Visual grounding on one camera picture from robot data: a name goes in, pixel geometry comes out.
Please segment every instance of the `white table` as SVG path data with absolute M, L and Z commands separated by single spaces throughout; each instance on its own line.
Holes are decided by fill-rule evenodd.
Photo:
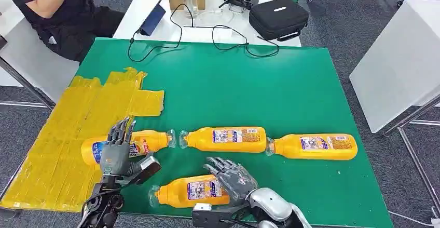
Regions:
M 133 33 L 140 27 L 145 18 L 150 13 L 151 9 L 159 0 L 133 0 L 130 7 L 128 8 L 124 18 L 121 21 L 115 35 L 113 38 L 120 39 L 130 39 Z M 260 3 L 267 2 L 271 0 L 259 0 Z M 222 7 L 224 13 L 222 14 L 223 20 L 213 21 L 212 11 L 218 10 L 218 6 L 223 2 L 223 0 L 206 0 L 206 10 L 208 13 L 201 14 L 195 18 L 195 25 L 205 25 L 213 26 L 216 24 L 224 24 L 231 28 L 234 28 L 245 37 L 250 44 L 254 45 L 270 45 L 266 41 L 257 38 L 258 33 L 249 24 L 249 11 L 246 10 L 242 14 L 234 13 L 233 18 L 230 22 L 227 22 L 232 15 L 228 10 L 228 5 Z M 180 29 L 170 21 L 170 15 L 172 11 L 170 10 L 170 4 L 168 0 L 162 0 L 160 4 L 166 11 L 162 20 L 157 25 L 156 29 L 153 31 L 151 36 L 144 36 L 140 34 L 135 35 L 135 39 L 144 40 L 159 40 L 159 41 L 178 41 L 180 36 Z M 190 25 L 191 21 L 182 14 L 182 11 L 178 11 L 174 14 L 173 20 L 179 25 Z M 212 29 L 209 28 L 184 28 L 182 41 L 183 42 L 212 42 Z M 223 36 L 215 39 L 216 42 L 220 43 L 242 43 L 243 38 L 238 34 L 232 33 L 229 36 Z M 301 46 L 299 37 L 292 38 L 289 41 L 276 42 L 275 43 L 282 46 Z
M 440 93 L 440 1 L 405 0 L 350 81 L 373 133 Z

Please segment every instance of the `black case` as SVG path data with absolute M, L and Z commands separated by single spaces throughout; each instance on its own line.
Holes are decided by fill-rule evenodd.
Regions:
M 261 3 L 249 12 L 249 23 L 266 40 L 297 37 L 308 20 L 309 13 L 292 0 Z

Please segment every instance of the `robotic hand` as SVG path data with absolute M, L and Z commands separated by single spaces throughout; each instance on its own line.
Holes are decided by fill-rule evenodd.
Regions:
M 208 157 L 213 165 L 203 165 L 228 192 L 234 207 L 212 210 L 206 204 L 197 204 L 192 211 L 196 227 L 228 228 L 234 223 L 254 227 L 240 220 L 252 213 L 258 228 L 311 228 L 301 210 L 269 188 L 258 188 L 248 171 L 230 160 Z
M 135 121 L 119 121 L 108 133 L 102 147 L 101 182 L 95 184 L 92 196 L 82 206 L 82 220 L 77 228 L 112 228 L 123 207 L 121 190 L 130 184 L 142 184 L 160 170 L 159 162 L 147 155 L 138 162 L 130 162 L 130 140 Z

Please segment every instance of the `green table mat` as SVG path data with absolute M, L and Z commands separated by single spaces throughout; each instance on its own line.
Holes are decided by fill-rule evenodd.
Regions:
M 157 41 L 136 41 L 132 56 L 143 57 Z M 97 38 L 77 75 L 98 77 L 131 66 L 148 73 L 143 88 L 165 90 L 157 117 L 137 117 L 136 131 L 202 127 L 264 127 L 269 137 L 289 133 L 348 133 L 359 151 L 349 161 L 287 159 L 280 155 L 202 152 L 166 148 L 155 157 L 162 169 L 140 186 L 123 190 L 124 212 L 190 217 L 191 209 L 148 204 L 152 185 L 207 174 L 207 156 L 241 163 L 261 187 L 297 205 L 313 224 L 392 227 L 356 124 L 327 49 L 281 47 L 278 55 L 253 58 L 243 47 L 219 51 L 209 43 L 156 49 L 143 62 L 128 59 L 128 40 Z M 261 54 L 272 46 L 250 46 Z

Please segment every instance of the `yellow tape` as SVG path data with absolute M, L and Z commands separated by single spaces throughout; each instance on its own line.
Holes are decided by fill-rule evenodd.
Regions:
M 111 72 L 104 86 L 97 78 L 73 78 L 0 206 L 80 211 L 101 179 L 101 172 L 83 161 L 83 141 L 106 135 L 127 115 L 156 116 L 163 109 L 163 91 L 139 90 L 146 73 L 126 70 Z

